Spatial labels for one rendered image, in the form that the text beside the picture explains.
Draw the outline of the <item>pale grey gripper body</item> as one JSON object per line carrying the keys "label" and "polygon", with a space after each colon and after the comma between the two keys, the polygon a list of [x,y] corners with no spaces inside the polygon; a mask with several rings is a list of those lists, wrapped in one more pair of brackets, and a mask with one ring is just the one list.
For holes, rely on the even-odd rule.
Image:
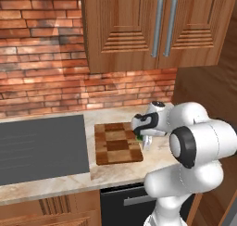
{"label": "pale grey gripper body", "polygon": [[152,144],[152,137],[149,135],[144,135],[143,136],[143,150],[149,150],[151,144]]}

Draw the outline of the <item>wooden chequered cutting board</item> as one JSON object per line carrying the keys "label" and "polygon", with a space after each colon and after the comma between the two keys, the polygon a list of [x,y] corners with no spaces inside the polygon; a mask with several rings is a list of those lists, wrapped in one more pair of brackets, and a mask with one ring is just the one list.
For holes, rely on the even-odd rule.
{"label": "wooden chequered cutting board", "polygon": [[97,165],[143,161],[143,154],[129,122],[94,125]]}

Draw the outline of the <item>black dishwasher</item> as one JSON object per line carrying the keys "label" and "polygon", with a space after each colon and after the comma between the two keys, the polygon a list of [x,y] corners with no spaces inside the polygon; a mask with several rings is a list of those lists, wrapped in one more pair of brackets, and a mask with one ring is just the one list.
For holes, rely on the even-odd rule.
{"label": "black dishwasher", "polygon": [[[155,201],[124,206],[127,198],[149,195]],[[172,184],[146,181],[100,191],[102,226],[188,226],[194,194],[178,193]]]}

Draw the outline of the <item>tall wooden cupboard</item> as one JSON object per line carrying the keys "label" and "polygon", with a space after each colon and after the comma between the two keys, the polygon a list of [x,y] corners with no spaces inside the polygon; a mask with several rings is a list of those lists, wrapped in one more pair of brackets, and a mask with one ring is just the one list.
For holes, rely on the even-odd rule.
{"label": "tall wooden cupboard", "polygon": [[[180,68],[172,102],[202,104],[210,117],[237,125],[237,1],[219,62],[213,67]],[[221,160],[224,180],[203,194],[192,226],[237,226],[237,154]]]}

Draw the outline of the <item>dark grey hob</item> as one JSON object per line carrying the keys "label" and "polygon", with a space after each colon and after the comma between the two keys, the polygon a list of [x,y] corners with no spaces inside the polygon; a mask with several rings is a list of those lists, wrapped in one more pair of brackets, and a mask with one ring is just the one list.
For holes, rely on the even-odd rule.
{"label": "dark grey hob", "polygon": [[88,171],[82,115],[0,123],[0,186]]}

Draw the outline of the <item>wooden drawer front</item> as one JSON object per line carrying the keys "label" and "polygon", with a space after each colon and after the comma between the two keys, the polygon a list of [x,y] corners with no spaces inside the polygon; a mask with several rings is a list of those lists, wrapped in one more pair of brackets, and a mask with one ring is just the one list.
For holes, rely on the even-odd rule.
{"label": "wooden drawer front", "polygon": [[102,226],[99,191],[0,206],[0,226]]}

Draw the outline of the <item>wooden wall cupboard door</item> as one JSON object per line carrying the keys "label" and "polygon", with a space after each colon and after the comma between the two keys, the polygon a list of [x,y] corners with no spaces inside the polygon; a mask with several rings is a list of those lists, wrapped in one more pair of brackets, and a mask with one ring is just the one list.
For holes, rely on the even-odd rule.
{"label": "wooden wall cupboard door", "polygon": [[218,63],[235,0],[178,0],[170,54],[167,40],[170,0],[165,0],[158,66],[161,69]]}
{"label": "wooden wall cupboard door", "polygon": [[156,12],[165,0],[81,0],[90,72],[155,69]]}

